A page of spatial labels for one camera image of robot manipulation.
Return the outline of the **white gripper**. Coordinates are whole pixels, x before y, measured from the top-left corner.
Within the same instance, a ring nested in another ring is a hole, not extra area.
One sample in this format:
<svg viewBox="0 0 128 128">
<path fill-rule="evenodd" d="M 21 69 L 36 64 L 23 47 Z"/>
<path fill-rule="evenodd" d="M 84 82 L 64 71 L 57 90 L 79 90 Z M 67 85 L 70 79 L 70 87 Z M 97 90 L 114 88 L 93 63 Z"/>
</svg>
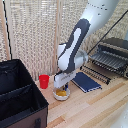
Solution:
<svg viewBox="0 0 128 128">
<path fill-rule="evenodd" d="M 54 76 L 54 87 L 61 88 L 70 80 L 73 79 L 73 73 L 59 73 Z"/>
</svg>

